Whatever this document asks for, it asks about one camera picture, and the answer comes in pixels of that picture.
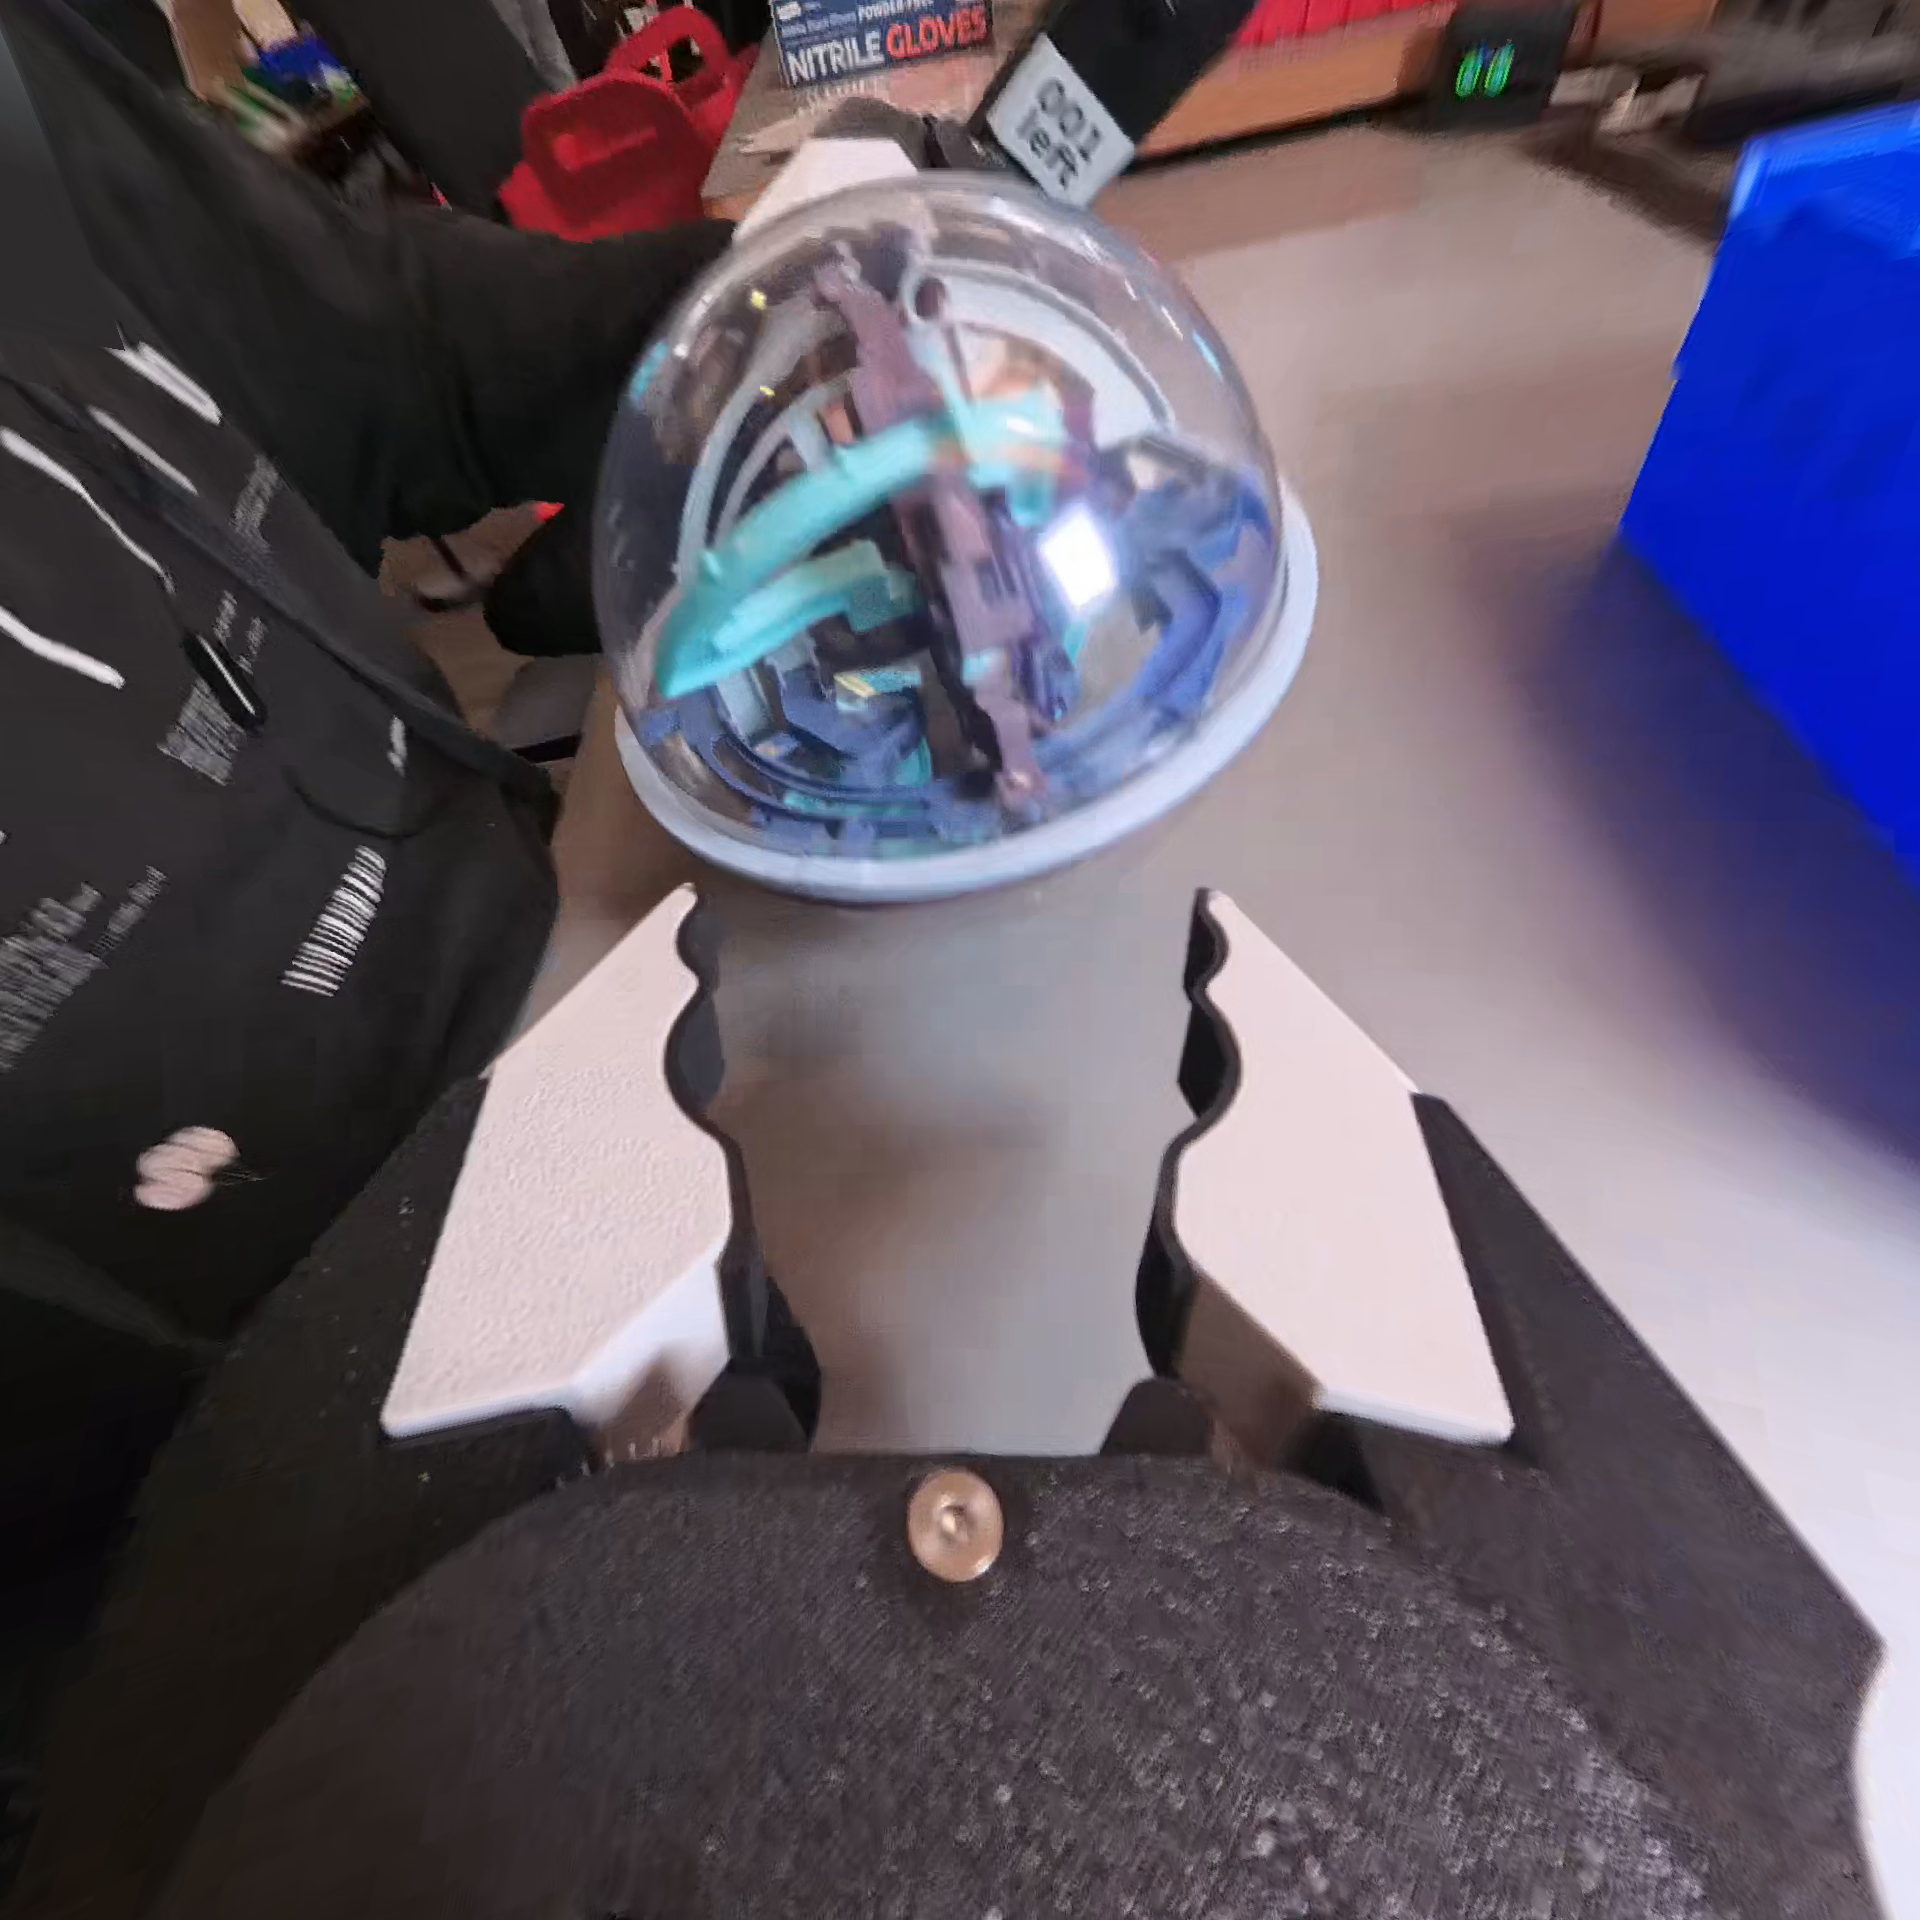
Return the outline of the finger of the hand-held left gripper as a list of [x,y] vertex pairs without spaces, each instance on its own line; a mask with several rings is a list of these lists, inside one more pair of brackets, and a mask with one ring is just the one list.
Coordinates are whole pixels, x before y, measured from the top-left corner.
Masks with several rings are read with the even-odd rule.
[[816,201],[912,178],[917,172],[917,162],[892,137],[813,136],[784,159],[757,201],[736,218],[736,241]]

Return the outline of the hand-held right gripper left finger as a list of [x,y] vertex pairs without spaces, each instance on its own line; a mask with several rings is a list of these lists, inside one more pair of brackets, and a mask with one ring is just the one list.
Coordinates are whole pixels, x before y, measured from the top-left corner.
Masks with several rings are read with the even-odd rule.
[[601,1457],[663,1455],[726,1364],[726,1155],[668,1081],[695,905],[664,896],[487,1070],[383,1438],[563,1412]]

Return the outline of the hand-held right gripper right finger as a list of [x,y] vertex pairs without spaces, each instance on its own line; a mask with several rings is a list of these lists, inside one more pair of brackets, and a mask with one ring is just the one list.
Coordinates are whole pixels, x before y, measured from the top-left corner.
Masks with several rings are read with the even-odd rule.
[[1499,1450],[1518,1418],[1408,1075],[1219,890],[1136,1271],[1156,1376],[1279,1465],[1368,1424]]

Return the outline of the clear maze ball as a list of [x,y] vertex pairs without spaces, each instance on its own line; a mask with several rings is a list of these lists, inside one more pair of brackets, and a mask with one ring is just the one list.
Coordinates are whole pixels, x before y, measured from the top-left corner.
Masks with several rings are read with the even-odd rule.
[[838,905],[1025,886],[1192,801],[1292,692],[1317,571],[1185,288],[998,175],[748,225],[631,372],[591,516],[637,802]]

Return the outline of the person's left forearm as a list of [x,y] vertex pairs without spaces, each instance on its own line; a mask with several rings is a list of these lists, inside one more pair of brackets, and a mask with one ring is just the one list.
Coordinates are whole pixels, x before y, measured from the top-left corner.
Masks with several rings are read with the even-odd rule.
[[556,508],[481,590],[517,657],[591,657],[591,504],[643,350],[734,241],[700,219],[598,242],[449,209],[320,204],[256,239],[192,350],[222,407],[355,564]]

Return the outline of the blue white glove box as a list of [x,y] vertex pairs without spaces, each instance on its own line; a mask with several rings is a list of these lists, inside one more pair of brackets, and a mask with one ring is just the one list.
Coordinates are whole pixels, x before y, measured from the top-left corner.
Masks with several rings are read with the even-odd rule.
[[993,3],[769,3],[769,23],[785,86],[816,90],[989,52]]

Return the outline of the black charger green display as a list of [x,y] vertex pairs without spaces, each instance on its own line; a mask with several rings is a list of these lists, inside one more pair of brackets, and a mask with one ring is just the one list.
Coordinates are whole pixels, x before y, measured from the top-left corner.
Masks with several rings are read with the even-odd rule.
[[1431,107],[1518,116],[1543,111],[1579,14],[1579,3],[1455,4],[1435,51]]

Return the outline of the blue plastic bin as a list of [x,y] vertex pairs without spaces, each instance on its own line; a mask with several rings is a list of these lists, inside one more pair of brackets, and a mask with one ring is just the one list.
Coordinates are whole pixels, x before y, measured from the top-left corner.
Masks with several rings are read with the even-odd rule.
[[1917,107],[1759,136],[1621,519],[1917,867]]

